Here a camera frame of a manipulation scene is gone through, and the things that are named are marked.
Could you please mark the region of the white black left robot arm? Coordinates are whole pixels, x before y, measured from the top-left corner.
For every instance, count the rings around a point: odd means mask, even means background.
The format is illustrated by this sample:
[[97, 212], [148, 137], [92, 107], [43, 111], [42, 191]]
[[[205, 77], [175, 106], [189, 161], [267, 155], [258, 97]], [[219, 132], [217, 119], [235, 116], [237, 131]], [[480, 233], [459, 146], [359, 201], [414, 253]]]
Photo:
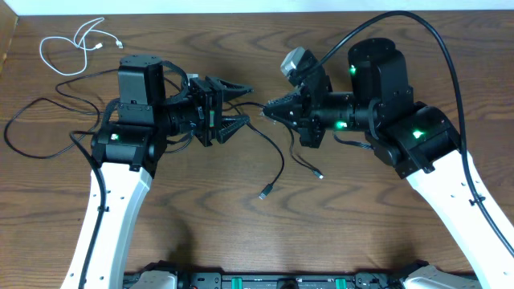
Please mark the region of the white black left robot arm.
[[117, 73], [120, 96], [106, 107], [85, 153], [90, 197], [64, 288], [123, 286], [137, 215], [170, 137], [223, 144], [250, 120], [222, 113], [225, 102], [252, 92], [248, 85], [187, 75], [154, 55], [125, 56]]

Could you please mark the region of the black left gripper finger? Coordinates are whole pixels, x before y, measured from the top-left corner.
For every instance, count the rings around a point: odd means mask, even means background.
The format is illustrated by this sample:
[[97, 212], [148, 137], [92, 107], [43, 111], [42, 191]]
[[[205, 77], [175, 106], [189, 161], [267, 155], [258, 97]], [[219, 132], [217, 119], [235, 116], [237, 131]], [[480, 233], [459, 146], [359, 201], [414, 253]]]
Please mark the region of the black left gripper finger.
[[221, 102], [232, 101], [254, 91], [252, 86], [232, 83], [218, 77], [207, 76], [206, 80], [212, 86]]
[[219, 144], [226, 143], [242, 126], [250, 122], [248, 115], [222, 116], [216, 125], [216, 140]]

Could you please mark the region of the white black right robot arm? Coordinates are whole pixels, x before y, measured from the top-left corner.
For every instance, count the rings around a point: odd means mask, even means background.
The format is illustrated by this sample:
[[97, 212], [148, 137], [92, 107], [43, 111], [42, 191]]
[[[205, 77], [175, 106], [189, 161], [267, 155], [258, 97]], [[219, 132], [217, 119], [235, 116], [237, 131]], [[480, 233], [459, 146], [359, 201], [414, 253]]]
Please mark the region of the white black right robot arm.
[[293, 86], [264, 114], [316, 148], [329, 131], [363, 132], [375, 156], [395, 169], [450, 231], [484, 288], [513, 285], [513, 258], [496, 236], [513, 227], [487, 191], [455, 126], [438, 108], [414, 100], [406, 61], [393, 41], [366, 39], [348, 53], [353, 89], [335, 92], [314, 54], [291, 51], [281, 71]]

